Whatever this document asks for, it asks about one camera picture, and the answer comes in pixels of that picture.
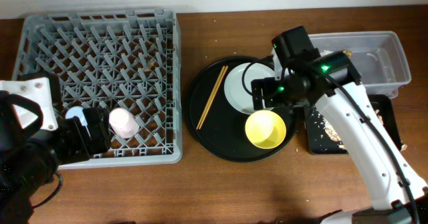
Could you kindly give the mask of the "blue plastic cup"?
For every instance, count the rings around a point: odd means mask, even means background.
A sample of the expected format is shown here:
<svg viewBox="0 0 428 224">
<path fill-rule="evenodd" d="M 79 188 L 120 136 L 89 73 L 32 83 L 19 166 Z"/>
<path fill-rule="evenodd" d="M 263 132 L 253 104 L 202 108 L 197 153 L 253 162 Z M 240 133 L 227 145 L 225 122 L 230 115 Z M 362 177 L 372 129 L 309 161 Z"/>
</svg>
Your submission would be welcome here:
<svg viewBox="0 0 428 224">
<path fill-rule="evenodd" d="M 67 112 L 66 112 L 66 115 L 65 115 L 65 118 L 66 119 L 71 119 L 71 118 L 73 118 L 73 117 L 78 117 L 79 118 L 79 120 L 80 120 L 80 122 L 81 122 L 81 124 L 82 124 L 82 126 L 86 126 L 88 123 L 87 123 L 87 121 L 86 121 L 86 117 L 84 116 L 84 113 L 83 113 L 83 107 L 81 107 L 81 106 L 74 106 L 74 107 L 71 107 Z"/>
</svg>

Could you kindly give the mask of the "yellow bowl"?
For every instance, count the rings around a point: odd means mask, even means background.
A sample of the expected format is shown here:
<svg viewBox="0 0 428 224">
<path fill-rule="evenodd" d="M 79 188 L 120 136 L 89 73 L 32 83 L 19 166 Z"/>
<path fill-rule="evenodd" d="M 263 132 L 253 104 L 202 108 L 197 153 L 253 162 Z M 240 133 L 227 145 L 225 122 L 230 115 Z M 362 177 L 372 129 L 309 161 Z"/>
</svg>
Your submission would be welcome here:
<svg viewBox="0 0 428 224">
<path fill-rule="evenodd" d="M 245 135 L 255 147 L 273 149 L 278 147 L 287 134 L 286 123 L 280 115 L 270 110 L 259 110 L 245 122 Z"/>
</svg>

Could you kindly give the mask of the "food scraps and rice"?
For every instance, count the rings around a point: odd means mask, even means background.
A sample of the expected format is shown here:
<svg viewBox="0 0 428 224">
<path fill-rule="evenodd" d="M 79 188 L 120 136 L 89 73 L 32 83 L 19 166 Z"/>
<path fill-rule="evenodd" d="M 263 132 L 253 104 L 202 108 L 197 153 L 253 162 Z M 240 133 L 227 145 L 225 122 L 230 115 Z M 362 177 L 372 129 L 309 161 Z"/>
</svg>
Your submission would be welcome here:
<svg viewBox="0 0 428 224">
<path fill-rule="evenodd" d="M 332 125 L 314 108 L 306 125 L 308 144 L 316 154 L 345 154 L 347 150 Z"/>
</svg>

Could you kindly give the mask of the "grey round plate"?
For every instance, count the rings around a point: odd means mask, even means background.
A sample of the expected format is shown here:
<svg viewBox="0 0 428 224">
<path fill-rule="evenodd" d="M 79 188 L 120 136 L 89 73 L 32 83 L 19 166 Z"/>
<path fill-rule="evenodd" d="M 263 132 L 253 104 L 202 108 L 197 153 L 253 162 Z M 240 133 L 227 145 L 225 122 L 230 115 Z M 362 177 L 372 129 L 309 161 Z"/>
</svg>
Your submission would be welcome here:
<svg viewBox="0 0 428 224">
<path fill-rule="evenodd" d="M 255 112 L 253 109 L 253 99 L 243 88 L 241 79 L 245 68 L 249 62 L 239 64 L 234 67 L 226 76 L 224 83 L 224 92 L 227 101 L 237 111 L 243 114 Z M 245 73 L 245 86 L 249 90 L 251 88 L 251 81 L 257 79 L 264 79 L 274 77 L 274 71 L 263 64 L 253 64 Z"/>
</svg>

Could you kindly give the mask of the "brown gold snack wrapper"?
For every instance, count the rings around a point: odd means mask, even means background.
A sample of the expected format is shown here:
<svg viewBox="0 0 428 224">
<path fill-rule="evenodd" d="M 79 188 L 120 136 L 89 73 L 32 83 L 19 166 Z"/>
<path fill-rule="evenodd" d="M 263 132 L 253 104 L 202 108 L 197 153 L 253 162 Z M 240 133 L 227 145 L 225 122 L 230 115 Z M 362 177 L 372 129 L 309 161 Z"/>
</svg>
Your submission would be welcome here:
<svg viewBox="0 0 428 224">
<path fill-rule="evenodd" d="M 352 51 L 350 51 L 350 50 L 344 50 L 344 51 L 343 51 L 343 53 L 344 53 L 348 58 L 351 58 L 351 56 L 352 56 Z"/>
</svg>

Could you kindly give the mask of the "pink plastic cup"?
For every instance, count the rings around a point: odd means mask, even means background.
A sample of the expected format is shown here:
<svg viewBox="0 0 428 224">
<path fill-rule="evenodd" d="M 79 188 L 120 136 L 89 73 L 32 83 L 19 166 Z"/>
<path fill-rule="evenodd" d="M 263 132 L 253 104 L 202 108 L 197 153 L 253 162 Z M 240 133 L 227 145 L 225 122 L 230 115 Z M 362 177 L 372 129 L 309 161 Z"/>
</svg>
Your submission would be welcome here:
<svg viewBox="0 0 428 224">
<path fill-rule="evenodd" d="M 133 114 L 124 108 L 115 108 L 109 113 L 109 124 L 116 135 L 121 138 L 131 138 L 140 126 Z"/>
</svg>

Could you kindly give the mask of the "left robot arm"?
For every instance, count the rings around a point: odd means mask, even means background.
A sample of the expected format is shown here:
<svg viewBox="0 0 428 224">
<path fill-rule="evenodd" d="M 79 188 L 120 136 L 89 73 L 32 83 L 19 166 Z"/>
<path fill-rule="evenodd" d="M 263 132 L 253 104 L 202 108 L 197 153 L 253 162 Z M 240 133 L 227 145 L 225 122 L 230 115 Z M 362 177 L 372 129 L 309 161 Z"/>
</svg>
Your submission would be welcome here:
<svg viewBox="0 0 428 224">
<path fill-rule="evenodd" d="M 108 110 L 84 108 L 57 120 L 60 79 L 48 72 L 1 81 L 1 222 L 27 223 L 31 196 L 57 178 L 62 164 L 89 160 L 111 147 Z"/>
</svg>

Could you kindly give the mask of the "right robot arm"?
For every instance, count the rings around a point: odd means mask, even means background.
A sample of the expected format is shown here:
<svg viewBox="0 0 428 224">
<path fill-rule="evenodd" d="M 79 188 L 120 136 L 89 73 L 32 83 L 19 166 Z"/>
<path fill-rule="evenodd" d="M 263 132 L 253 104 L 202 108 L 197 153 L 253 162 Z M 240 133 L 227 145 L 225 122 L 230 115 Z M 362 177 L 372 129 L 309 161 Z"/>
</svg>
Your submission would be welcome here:
<svg viewBox="0 0 428 224">
<path fill-rule="evenodd" d="M 253 107 L 315 107 L 341 138 L 369 193 L 371 206 L 328 213 L 310 223 L 426 223 L 427 182 L 404 159 L 377 117 L 350 58 L 342 51 L 320 55 L 304 27 L 272 39 L 276 77 L 253 80 Z"/>
</svg>

